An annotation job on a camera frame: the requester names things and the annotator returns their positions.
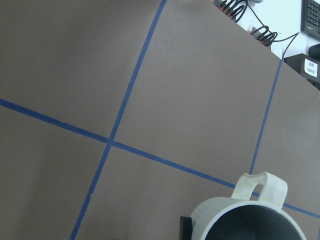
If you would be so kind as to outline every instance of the white pitcher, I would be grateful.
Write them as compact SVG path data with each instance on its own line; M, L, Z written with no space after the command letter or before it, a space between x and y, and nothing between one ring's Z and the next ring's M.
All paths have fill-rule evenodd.
M263 185L259 198L250 200L258 184ZM242 175L231 198L214 197L195 208L192 240L306 240L281 210L287 191L287 183L268 172Z

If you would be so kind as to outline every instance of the white table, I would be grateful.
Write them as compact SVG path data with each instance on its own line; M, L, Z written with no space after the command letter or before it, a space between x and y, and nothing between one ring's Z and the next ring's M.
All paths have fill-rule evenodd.
M300 53L308 55L309 47L320 44L320 40L300 31L301 3L301 0L264 0L261 3L251 2L249 4L260 20L269 26L272 32L278 32L277 40L285 39L300 32L286 51L285 57ZM238 24L247 31L250 31L252 27L261 27L249 8L247 8ZM274 42L271 45L271 51L281 58L289 42L290 39Z

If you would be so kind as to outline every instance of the black keyboard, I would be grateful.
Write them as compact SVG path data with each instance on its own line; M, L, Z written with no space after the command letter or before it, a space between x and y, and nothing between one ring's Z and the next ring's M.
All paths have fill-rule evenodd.
M320 4L314 0L302 0L301 31L320 39Z

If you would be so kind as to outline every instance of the white label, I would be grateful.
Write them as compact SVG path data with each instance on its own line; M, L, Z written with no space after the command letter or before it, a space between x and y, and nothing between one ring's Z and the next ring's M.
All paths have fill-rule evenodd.
M306 74L309 74L311 76L314 76L317 78L318 76L318 64L314 63L313 61L310 61L308 59L304 60L304 71Z

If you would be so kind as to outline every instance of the black device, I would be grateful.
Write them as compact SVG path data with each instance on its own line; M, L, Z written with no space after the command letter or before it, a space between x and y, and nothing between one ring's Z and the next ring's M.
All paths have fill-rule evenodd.
M284 62L288 64L293 70L295 70L302 77L306 78L309 83L311 83L318 90L320 90L320 61L317 61L310 56L300 53L297 55L286 57L284 59ZM314 69L312 68L313 66L311 68L308 68L308 65L312 65L312 64L318 66L316 74L315 72L308 73L309 71L312 71Z
M317 61L320 61L320 44L309 47L309 56Z
M302 0L301 31L320 39L320 4L315 0Z

